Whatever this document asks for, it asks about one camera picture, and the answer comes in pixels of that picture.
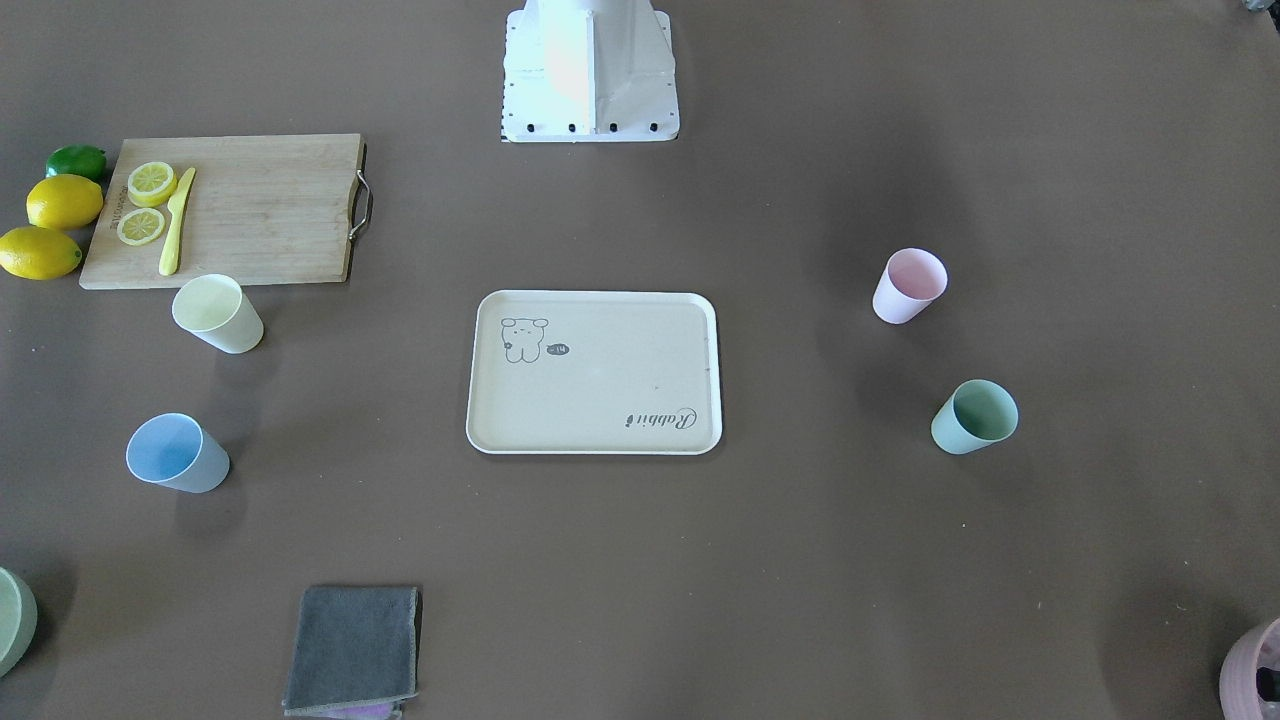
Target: cloth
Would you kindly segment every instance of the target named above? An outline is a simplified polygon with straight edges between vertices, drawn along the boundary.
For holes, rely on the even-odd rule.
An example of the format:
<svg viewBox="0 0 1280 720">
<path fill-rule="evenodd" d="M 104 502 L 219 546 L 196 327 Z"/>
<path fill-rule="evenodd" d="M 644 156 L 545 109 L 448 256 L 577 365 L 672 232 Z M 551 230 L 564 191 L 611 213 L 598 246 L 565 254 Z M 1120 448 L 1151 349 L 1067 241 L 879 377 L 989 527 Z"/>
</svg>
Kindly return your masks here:
<svg viewBox="0 0 1280 720">
<path fill-rule="evenodd" d="M 419 593 L 316 585 L 302 594 L 285 716 L 384 720 L 417 694 Z"/>
</svg>

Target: plastic knife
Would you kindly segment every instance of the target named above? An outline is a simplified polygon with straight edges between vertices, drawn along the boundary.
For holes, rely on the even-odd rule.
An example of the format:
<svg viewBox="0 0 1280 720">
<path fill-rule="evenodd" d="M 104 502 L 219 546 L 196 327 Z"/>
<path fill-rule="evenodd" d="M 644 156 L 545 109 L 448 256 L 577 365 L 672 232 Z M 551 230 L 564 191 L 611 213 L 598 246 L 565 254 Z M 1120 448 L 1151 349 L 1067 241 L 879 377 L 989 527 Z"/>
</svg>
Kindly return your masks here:
<svg viewBox="0 0 1280 720">
<path fill-rule="evenodd" d="M 178 190 L 169 196 L 169 234 L 160 250 L 160 274 L 172 275 L 178 272 L 178 246 L 182 241 L 182 215 L 187 211 L 187 195 L 191 193 L 191 181 L 196 178 L 196 168 L 187 168 L 178 181 Z"/>
</svg>

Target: pink cup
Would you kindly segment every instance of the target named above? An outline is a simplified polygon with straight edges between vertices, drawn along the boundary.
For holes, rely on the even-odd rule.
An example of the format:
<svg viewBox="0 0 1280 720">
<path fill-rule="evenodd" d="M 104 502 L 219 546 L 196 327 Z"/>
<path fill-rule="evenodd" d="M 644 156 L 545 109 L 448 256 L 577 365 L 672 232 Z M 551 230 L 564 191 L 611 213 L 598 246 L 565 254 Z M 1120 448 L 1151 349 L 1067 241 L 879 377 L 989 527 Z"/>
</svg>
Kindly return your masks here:
<svg viewBox="0 0 1280 720">
<path fill-rule="evenodd" d="M 1271 720 L 1280 717 L 1280 702 L 1258 696 L 1258 667 L 1280 667 L 1280 620 L 1271 620 L 1244 633 L 1222 661 L 1217 694 L 1226 720 Z"/>
<path fill-rule="evenodd" d="M 919 247 L 890 256 L 876 286 L 872 307 L 881 320 L 900 325 L 929 306 L 947 288 L 947 269 L 936 255 Z"/>
</svg>

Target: green bowl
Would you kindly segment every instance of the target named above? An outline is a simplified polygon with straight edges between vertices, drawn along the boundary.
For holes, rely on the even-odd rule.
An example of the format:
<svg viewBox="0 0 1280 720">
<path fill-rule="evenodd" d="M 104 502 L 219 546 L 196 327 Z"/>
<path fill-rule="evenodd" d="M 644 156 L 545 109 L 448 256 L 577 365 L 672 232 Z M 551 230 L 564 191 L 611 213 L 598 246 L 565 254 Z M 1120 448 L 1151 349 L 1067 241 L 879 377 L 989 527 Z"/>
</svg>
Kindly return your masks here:
<svg viewBox="0 0 1280 720">
<path fill-rule="evenodd" d="M 0 568 L 0 676 L 4 676 L 36 634 L 36 596 L 18 575 Z"/>
</svg>

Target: green lime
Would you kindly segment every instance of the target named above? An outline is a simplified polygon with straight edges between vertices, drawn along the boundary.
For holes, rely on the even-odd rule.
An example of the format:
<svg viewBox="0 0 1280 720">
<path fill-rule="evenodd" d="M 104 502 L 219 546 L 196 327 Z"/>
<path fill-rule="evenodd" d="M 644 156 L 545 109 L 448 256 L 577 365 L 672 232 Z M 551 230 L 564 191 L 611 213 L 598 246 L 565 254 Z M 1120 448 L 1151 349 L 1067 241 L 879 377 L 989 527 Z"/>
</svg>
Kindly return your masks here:
<svg viewBox="0 0 1280 720">
<path fill-rule="evenodd" d="M 102 177 L 106 169 L 106 151 L 92 145 L 68 145 L 54 150 L 45 163 L 45 177 L 81 176 L 91 181 Z"/>
</svg>

